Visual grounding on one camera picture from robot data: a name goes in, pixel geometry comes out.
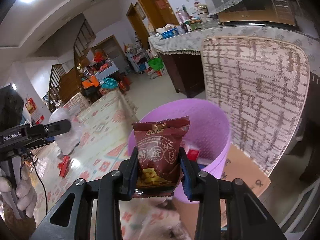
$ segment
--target green bag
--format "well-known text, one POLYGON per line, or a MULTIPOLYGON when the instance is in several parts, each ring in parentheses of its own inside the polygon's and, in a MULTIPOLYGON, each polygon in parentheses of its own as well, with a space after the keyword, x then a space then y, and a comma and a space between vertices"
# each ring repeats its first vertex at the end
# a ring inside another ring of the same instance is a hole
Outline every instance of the green bag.
POLYGON ((163 66, 163 62, 162 62, 162 59, 159 58, 159 57, 156 57, 154 59, 151 59, 148 61, 148 65, 153 68, 155 71, 158 71, 160 69, 162 69, 164 66, 163 66))

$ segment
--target cabinet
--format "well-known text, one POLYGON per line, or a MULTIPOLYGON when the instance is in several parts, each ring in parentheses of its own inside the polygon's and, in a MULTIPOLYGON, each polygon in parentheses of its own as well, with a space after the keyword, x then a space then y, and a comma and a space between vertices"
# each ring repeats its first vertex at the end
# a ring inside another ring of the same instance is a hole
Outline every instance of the cabinet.
POLYGON ((174 88, 188 98, 204 91, 204 76, 201 56, 189 54, 160 54, 174 88))

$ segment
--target cable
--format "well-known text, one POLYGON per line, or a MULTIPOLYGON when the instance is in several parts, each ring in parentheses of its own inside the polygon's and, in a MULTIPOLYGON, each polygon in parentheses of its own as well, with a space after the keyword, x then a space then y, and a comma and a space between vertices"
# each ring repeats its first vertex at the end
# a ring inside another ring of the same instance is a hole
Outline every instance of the cable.
POLYGON ((43 190, 44 190, 44 196, 45 196, 45 215, 47 215, 47 214, 48 214, 47 192, 46 192, 46 190, 45 190, 45 187, 44 187, 44 184, 43 184, 42 180, 41 180, 40 177, 39 177, 39 174, 38 174, 38 172, 37 172, 36 165, 35 165, 35 162, 33 161, 33 158, 31 158, 31 161, 32 161, 33 167, 34 167, 34 169, 35 169, 35 172, 36 172, 36 174, 37 174, 37 177, 38 177, 39 181, 41 182, 42 187, 43 187, 43 190))

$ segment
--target wooden staircase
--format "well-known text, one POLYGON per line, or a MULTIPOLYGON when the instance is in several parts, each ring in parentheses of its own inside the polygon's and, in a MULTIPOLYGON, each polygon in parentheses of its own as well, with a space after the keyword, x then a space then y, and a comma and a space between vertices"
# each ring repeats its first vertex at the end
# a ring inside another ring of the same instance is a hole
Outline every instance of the wooden staircase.
POLYGON ((62 64, 52 66, 48 96, 48 108, 50 112, 53 113, 56 110, 56 104, 60 100, 63 103, 67 103, 75 94, 82 91, 81 77, 77 67, 88 55, 95 38, 93 30, 87 20, 85 20, 73 45, 74 68, 66 73, 62 64))
POLYGON ((49 81, 49 97, 48 97, 48 108, 51 113, 56 110, 56 104, 59 102, 60 94, 60 78, 66 74, 66 71, 62 67, 62 64, 53 65, 50 73, 49 81))

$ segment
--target plastic bag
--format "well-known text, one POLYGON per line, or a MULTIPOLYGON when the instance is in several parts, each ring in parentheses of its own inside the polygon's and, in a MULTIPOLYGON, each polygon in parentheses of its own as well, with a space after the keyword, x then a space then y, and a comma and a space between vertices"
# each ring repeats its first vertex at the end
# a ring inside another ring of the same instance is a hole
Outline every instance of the plastic bag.
POLYGON ((58 108, 50 116, 49 123, 61 120, 69 120, 71 122, 71 130, 67 133, 60 134, 54 137, 58 147, 63 155, 69 155, 73 149, 79 144, 82 137, 83 125, 74 121, 75 116, 71 115, 67 108, 58 108))
POLYGON ((118 82, 114 78, 107 77, 100 82, 100 86, 104 89, 112 90, 118 87, 118 82))
POLYGON ((150 67, 152 67, 155 71, 158 71, 163 68, 163 62, 162 59, 159 57, 156 57, 154 59, 151 59, 148 61, 148 64, 150 67))

